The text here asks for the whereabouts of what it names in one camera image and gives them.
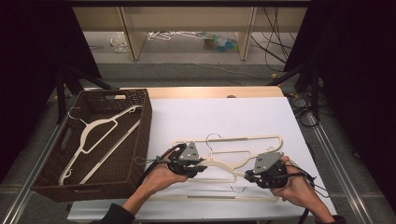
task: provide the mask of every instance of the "white table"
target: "white table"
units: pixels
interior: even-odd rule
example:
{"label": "white table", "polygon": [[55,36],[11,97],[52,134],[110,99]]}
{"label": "white table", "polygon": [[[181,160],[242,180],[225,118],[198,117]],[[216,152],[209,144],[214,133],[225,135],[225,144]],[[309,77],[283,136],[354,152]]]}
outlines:
{"label": "white table", "polygon": [[[216,88],[204,88],[210,92]],[[293,161],[312,176],[315,183],[323,186],[305,140],[285,97],[256,98],[204,98],[204,99],[152,99],[153,109],[148,158],[162,155],[177,139],[206,138],[211,133],[222,137],[254,136],[263,134],[281,134],[283,136],[283,151]],[[235,143],[235,148],[250,147],[250,143]],[[276,140],[260,142],[257,150],[265,150],[276,144]],[[208,152],[207,148],[199,146],[201,156]],[[252,169],[251,163],[246,169]],[[213,175],[211,171],[202,175]],[[272,196],[269,189],[261,189],[245,179],[239,178],[234,187],[244,192],[233,192],[229,184],[207,184],[186,182],[175,184],[169,189],[158,192],[155,196],[199,195],[207,196],[207,200],[149,200],[136,215],[136,221],[227,221],[227,220],[260,220],[299,217],[304,209],[291,203],[279,200],[276,203],[238,201],[235,199],[220,200],[219,196]],[[330,198],[321,198],[336,214]],[[99,200],[74,202],[68,219],[74,221],[90,221],[100,219],[111,203],[122,204],[125,200]]]}

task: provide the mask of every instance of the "metal hook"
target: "metal hook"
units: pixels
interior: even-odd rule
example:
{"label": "metal hook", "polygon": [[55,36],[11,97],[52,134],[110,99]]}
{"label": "metal hook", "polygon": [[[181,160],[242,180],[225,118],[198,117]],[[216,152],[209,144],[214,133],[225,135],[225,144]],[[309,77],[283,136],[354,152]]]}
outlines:
{"label": "metal hook", "polygon": [[[67,116],[69,116],[70,119],[76,119],[76,118],[74,118],[73,116],[70,115],[70,110],[73,110],[73,109],[79,109],[79,107],[71,107],[71,108],[69,109],[69,111],[67,111]],[[82,119],[78,119],[78,120],[80,120],[80,121],[83,122],[86,126],[88,126],[88,123],[86,123],[84,120],[82,120]]]}
{"label": "metal hook", "polygon": [[234,190],[233,189],[233,182],[231,182],[230,183],[230,188],[231,188],[231,190],[233,191],[233,192],[235,192],[235,193],[242,193],[243,191],[245,191],[245,189],[247,188],[247,187],[244,187],[243,189],[241,189],[241,190]]}
{"label": "metal hook", "polygon": [[205,140],[206,145],[210,148],[210,160],[213,160],[213,148],[208,144],[208,141],[209,141],[208,138],[210,135],[213,135],[213,134],[217,135],[219,138],[222,138],[218,133],[211,133],[206,137],[206,140]]}

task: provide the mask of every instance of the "brown woven basket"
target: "brown woven basket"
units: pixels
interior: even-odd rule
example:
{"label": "brown woven basket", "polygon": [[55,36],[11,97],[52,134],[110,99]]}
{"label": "brown woven basket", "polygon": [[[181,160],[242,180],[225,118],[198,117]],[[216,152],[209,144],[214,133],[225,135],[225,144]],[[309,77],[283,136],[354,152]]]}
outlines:
{"label": "brown woven basket", "polygon": [[[81,133],[86,127],[84,122],[112,118],[132,105],[143,105],[143,108],[116,119],[116,128],[91,153],[80,153],[72,166],[71,175],[63,185],[59,185],[64,168],[80,145]],[[82,91],[74,107],[78,108],[70,111],[74,119],[67,118],[64,121],[31,190],[55,202],[128,198],[134,193],[145,168],[144,165],[136,164],[135,158],[146,158],[149,148],[152,108],[147,90]],[[139,126],[87,183],[79,184],[94,165],[139,120]],[[93,146],[114,125],[114,122],[109,122],[92,129],[86,138],[84,149]]]}

